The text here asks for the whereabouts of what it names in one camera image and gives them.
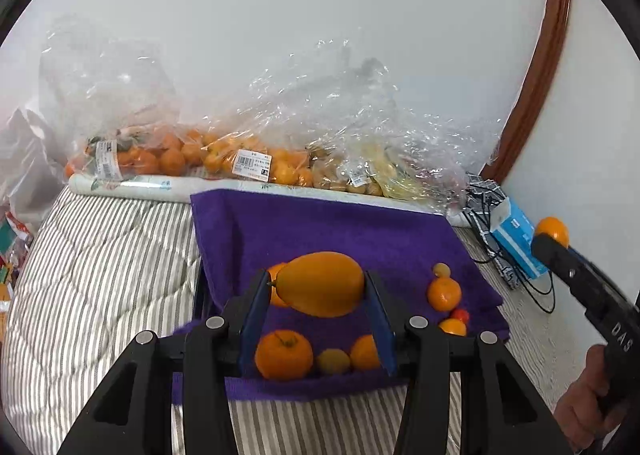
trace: white wall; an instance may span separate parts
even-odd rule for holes
[[[190,98],[227,94],[322,38],[358,40],[401,89],[401,103],[447,117],[504,118],[538,38],[545,0],[34,0],[0,48],[0,122],[37,92],[51,21],[77,12],[145,38]]]
[[[600,0],[572,0],[558,72],[504,183],[529,218],[557,215],[571,243],[636,299],[640,289],[640,62]],[[585,351],[599,336],[564,284],[557,312]]]

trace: blue box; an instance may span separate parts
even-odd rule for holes
[[[489,231],[530,279],[539,278],[548,271],[531,254],[533,224],[509,197],[491,210]]]

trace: small yellow fruit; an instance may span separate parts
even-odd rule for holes
[[[324,375],[339,375],[349,371],[351,359],[344,350],[327,349],[316,358],[316,365]]]
[[[450,278],[451,270],[446,263],[437,263],[433,266],[433,274],[438,278]]]

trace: plastic bag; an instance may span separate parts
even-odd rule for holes
[[[466,171],[488,159],[479,144],[495,142],[497,128],[458,128],[401,108],[386,67],[374,58],[351,67],[350,56],[347,41],[320,42],[265,70],[235,109],[210,121],[226,144],[202,150],[209,172],[231,174],[246,148],[271,155],[271,181],[292,184],[281,150],[306,149],[316,188],[382,192],[443,211],[463,203]]]
[[[51,158],[56,150],[50,148],[49,134],[46,124],[28,110],[16,110],[0,130],[0,202],[32,233],[64,187],[62,166]]]
[[[178,118],[172,82],[148,43],[114,40],[77,17],[56,20],[40,57],[40,112],[66,156],[118,128]]]

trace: striped mattress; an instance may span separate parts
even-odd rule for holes
[[[456,232],[481,258],[470,232]],[[553,405],[580,368],[562,323],[508,291],[492,265],[480,268],[505,297],[511,352]],[[2,348],[4,411],[34,455],[57,451],[138,331],[164,336],[190,320],[199,269],[189,205],[62,192],[23,269]],[[229,408],[241,455],[391,454],[405,395],[395,387]],[[180,406],[172,424],[174,453],[182,454]],[[452,374],[448,453],[458,453],[459,442],[460,380]]]

